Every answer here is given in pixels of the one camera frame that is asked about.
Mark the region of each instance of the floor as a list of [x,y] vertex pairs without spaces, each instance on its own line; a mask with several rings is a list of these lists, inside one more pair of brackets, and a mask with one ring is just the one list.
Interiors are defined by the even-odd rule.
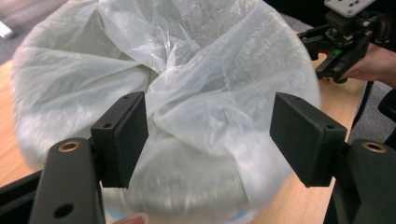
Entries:
[[[31,29],[46,19],[64,2],[66,0],[0,0],[0,20],[17,33],[15,38],[9,40],[0,37],[0,64],[10,60],[15,49]],[[284,16],[284,18],[296,31],[301,32],[309,28],[306,24],[288,16]],[[385,118],[377,110],[380,100],[388,91],[390,91],[390,87],[382,83],[375,83],[365,113],[352,130],[349,142],[359,138],[383,142],[396,128],[393,121]]]

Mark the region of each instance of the table surface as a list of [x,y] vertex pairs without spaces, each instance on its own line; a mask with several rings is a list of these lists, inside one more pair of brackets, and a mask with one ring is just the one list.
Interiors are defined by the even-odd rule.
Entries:
[[[24,162],[14,133],[11,65],[12,62],[0,65],[0,187],[33,172]],[[350,79],[346,84],[338,85],[322,79],[319,86],[321,110],[349,129],[361,100],[364,82]],[[272,203],[251,223],[323,223],[331,194],[332,188],[306,189],[292,174]]]

